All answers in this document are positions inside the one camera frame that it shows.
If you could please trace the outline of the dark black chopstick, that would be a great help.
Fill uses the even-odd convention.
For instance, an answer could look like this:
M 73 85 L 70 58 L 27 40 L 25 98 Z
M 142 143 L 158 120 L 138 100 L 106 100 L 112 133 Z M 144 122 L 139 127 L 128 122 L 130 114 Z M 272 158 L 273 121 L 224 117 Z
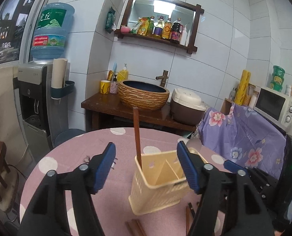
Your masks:
M 195 213 L 195 210 L 194 210 L 194 208 L 193 208 L 191 202 L 188 203 L 188 207 L 189 207 L 189 209 L 190 209 L 190 212 L 191 212 L 192 218 L 195 218 L 195 214 L 196 214 L 196 213 Z

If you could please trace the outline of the reddish brown chopstick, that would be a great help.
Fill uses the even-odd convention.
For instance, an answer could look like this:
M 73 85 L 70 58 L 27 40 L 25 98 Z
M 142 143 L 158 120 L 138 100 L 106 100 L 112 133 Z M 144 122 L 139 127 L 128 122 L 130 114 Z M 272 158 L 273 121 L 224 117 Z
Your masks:
M 189 206 L 186 206 L 186 236 L 189 233 L 190 229 L 190 208 Z

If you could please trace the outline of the steel spoon long handle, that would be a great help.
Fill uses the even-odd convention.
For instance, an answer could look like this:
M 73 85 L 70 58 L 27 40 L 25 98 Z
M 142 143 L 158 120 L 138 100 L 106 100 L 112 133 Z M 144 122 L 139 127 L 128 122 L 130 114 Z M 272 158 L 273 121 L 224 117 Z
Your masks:
M 202 143 L 199 138 L 192 138 L 188 140 L 186 146 L 190 153 L 198 154 L 202 148 Z

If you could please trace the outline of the brown wooden chopstick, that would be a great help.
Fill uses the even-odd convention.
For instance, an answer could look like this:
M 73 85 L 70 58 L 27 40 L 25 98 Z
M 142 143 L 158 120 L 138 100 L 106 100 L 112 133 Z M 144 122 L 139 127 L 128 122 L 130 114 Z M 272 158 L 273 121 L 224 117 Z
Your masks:
M 125 222 L 125 226 L 131 236 L 143 236 L 138 224 L 133 220 L 129 220 Z
M 132 223 L 135 226 L 135 229 L 136 229 L 139 236 L 147 236 L 139 219 L 133 219 Z
M 140 168 L 142 169 L 141 144 L 140 144 L 140 126 L 139 126 L 139 110 L 138 107 L 133 107 L 133 123 L 135 133 L 136 156 Z

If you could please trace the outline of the pink polka dot tablecloth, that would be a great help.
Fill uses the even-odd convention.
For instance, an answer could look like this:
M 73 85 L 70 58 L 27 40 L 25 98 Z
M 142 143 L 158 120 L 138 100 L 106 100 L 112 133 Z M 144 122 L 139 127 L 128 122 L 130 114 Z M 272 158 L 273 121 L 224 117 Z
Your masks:
M 19 214 L 25 210 L 41 180 L 49 170 L 65 173 L 88 162 L 103 152 L 109 142 L 116 146 L 114 168 L 110 170 L 102 190 L 92 196 L 94 207 L 105 235 L 129 235 L 126 221 L 137 219 L 147 235 L 185 235 L 186 206 L 196 206 L 200 197 L 189 191 L 175 206 L 136 217 L 128 197 L 132 187 L 136 155 L 133 128 L 111 128 L 88 132 L 53 149 L 37 163 L 25 182 Z

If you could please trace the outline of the purple floral cloth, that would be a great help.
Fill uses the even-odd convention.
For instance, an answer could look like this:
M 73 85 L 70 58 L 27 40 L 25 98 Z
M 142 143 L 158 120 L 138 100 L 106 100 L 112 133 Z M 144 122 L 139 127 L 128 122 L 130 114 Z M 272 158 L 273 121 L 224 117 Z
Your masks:
M 233 104 L 227 115 L 208 108 L 192 136 L 224 160 L 279 179 L 287 134 L 248 107 Z M 292 221 L 292 201 L 287 218 Z

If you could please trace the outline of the white microwave oven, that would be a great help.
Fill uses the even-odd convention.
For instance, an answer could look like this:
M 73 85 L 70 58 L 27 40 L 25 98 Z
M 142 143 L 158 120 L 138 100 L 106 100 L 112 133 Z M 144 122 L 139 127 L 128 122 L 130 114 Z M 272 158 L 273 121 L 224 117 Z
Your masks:
M 273 89 L 260 88 L 254 110 L 284 131 L 292 123 L 292 97 Z

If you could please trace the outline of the cream plastic utensil holder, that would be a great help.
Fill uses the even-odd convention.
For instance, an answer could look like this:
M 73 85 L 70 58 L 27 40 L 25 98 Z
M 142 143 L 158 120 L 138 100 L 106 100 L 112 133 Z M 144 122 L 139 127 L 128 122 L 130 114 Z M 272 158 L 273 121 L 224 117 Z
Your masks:
M 134 215 L 154 213 L 179 204 L 192 191 L 175 150 L 134 158 L 135 170 L 128 201 Z

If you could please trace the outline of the grey water dispenser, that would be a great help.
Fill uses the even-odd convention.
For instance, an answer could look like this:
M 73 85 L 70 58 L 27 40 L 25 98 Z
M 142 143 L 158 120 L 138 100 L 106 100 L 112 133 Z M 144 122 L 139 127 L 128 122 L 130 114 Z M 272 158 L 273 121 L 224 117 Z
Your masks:
M 53 60 L 35 60 L 18 68 L 24 132 L 35 160 L 47 155 L 57 136 L 69 129 L 67 96 L 75 83 L 66 80 L 62 88 L 52 88 L 52 69 Z

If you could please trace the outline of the green stacked noodle cups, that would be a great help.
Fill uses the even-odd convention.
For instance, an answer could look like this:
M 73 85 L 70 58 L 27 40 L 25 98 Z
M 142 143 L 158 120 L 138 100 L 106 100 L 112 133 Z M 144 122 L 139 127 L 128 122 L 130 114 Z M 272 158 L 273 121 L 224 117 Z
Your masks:
M 285 71 L 278 65 L 273 66 L 272 80 L 269 87 L 275 91 L 281 92 L 283 89 Z

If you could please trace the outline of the yellow roll package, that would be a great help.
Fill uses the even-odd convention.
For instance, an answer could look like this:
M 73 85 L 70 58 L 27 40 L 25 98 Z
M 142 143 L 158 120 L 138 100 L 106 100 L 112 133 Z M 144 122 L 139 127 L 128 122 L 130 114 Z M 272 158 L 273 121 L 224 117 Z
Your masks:
M 251 78 L 251 73 L 247 70 L 243 70 L 239 86 L 237 88 L 236 96 L 234 102 L 238 105 L 243 104 L 243 100 L 246 95 L 246 90 L 249 86 L 249 80 Z

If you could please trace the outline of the dark wooden side table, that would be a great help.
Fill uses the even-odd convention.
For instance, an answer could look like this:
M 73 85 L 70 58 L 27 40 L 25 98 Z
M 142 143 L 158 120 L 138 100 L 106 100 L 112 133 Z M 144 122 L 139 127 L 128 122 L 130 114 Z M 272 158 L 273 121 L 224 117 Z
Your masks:
M 121 103 L 118 95 L 97 93 L 81 103 L 85 109 L 86 131 L 111 127 L 131 127 L 133 125 L 133 109 Z M 195 126 L 174 121 L 168 104 L 155 111 L 140 111 L 140 126 L 182 135 L 194 132 Z

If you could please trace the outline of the white brown rice cooker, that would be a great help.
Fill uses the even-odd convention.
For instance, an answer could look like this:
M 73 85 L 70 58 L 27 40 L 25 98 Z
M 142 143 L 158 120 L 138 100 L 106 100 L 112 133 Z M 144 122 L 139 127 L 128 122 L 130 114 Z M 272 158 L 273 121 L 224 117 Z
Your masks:
M 196 126 L 203 118 L 207 108 L 201 97 L 192 91 L 175 88 L 170 101 L 170 114 L 173 120 Z

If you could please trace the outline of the paper cup stack on dispenser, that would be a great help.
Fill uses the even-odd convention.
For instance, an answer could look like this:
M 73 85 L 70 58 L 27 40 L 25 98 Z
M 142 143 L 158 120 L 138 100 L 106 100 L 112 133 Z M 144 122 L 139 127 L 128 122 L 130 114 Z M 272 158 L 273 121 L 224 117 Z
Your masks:
M 65 84 L 66 77 L 66 68 L 67 68 L 67 59 L 58 58 L 53 60 L 52 68 L 52 81 L 51 87 L 55 89 L 61 89 Z

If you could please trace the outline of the yellow mug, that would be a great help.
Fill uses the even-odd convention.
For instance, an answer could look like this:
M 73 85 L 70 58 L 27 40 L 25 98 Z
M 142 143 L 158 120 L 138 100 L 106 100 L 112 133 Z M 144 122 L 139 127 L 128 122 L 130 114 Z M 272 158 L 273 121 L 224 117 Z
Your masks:
M 109 94 L 110 93 L 111 82 L 109 80 L 100 81 L 100 93 Z

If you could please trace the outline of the pink small bottle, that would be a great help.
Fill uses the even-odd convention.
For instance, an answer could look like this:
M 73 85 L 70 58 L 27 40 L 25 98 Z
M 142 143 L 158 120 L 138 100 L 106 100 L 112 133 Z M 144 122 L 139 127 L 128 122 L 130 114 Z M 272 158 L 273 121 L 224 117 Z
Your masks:
M 117 82 L 117 75 L 116 74 L 113 76 L 113 79 L 111 80 L 110 93 L 111 94 L 118 93 L 118 82 Z

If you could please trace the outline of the woven basket sink bowl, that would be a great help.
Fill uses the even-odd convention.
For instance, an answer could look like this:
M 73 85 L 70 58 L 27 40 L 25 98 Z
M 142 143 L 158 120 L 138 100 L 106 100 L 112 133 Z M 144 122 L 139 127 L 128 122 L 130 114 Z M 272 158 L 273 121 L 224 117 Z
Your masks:
M 166 88 L 146 82 L 123 80 L 118 84 L 121 102 L 128 107 L 138 107 L 144 111 L 161 109 L 169 94 Z

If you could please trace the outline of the bamboo style faucet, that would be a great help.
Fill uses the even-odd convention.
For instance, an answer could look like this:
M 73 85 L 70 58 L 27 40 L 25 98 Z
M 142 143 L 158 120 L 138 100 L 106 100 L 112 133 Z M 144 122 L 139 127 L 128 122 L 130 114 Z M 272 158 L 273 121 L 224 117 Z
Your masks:
M 156 80 L 160 80 L 160 86 L 165 87 L 166 81 L 168 79 L 168 71 L 164 70 L 161 76 L 156 76 Z

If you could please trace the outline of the yellow soap bottle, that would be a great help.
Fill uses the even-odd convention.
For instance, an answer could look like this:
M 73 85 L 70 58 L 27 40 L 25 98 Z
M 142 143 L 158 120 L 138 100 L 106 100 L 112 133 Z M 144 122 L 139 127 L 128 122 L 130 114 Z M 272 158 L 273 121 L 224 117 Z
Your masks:
M 125 63 L 123 69 L 120 70 L 117 74 L 117 81 L 122 82 L 123 80 L 127 80 L 128 75 L 129 75 L 129 72 L 127 70 L 127 64 Z

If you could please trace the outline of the blue water jug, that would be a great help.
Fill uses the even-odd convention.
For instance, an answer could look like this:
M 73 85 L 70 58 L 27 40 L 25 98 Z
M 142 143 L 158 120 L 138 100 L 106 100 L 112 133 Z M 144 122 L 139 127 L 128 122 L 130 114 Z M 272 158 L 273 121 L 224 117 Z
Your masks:
M 67 3 L 49 3 L 42 8 L 30 49 L 33 60 L 51 60 L 62 56 L 74 14 L 75 8 Z

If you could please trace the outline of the yellow oil bottle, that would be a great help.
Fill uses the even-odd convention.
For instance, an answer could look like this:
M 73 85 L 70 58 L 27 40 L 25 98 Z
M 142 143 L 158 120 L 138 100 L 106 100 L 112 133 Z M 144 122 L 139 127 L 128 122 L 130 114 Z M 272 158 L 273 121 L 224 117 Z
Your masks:
M 172 27 L 171 18 L 168 18 L 167 21 L 164 23 L 162 39 L 169 40 L 171 27 Z

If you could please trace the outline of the dark soy sauce bottle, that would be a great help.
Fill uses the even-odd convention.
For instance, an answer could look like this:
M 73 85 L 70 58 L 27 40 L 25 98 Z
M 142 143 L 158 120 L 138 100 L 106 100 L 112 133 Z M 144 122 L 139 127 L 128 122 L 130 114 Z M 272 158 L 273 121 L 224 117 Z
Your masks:
M 180 43 L 180 38 L 182 34 L 183 25 L 181 23 L 181 18 L 177 18 L 177 20 L 174 21 L 171 32 L 170 32 L 170 41 L 173 43 Z

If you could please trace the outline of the green packet on wall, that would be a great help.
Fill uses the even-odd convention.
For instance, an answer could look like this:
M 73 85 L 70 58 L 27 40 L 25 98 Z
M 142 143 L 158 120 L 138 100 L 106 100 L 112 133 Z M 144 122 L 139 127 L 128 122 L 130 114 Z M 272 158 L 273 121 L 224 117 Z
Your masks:
M 106 21 L 105 21 L 105 31 L 108 32 L 109 34 L 114 32 L 116 30 L 116 25 L 115 25 L 115 10 L 113 7 L 110 7 L 108 10 L 107 16 L 106 16 Z

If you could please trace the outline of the window with metal frame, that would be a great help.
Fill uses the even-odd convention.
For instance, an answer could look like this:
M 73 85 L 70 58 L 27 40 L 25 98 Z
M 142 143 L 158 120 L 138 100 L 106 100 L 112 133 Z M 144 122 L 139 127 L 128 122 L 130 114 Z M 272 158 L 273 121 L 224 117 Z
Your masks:
M 0 5 L 0 64 L 32 60 L 36 21 L 45 0 L 4 0 Z

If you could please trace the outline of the wooden framed wall mirror shelf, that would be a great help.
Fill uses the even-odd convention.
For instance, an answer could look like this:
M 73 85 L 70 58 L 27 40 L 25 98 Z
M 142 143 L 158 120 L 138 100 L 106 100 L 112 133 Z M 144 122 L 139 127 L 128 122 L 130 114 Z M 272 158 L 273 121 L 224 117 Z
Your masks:
M 195 46 L 200 16 L 204 9 L 179 0 L 128 0 L 119 29 L 115 31 L 118 38 L 134 37 L 143 40 L 164 43 L 188 54 L 197 51 Z M 181 18 L 183 25 L 180 43 L 162 39 L 164 23 L 171 18 L 173 25 Z

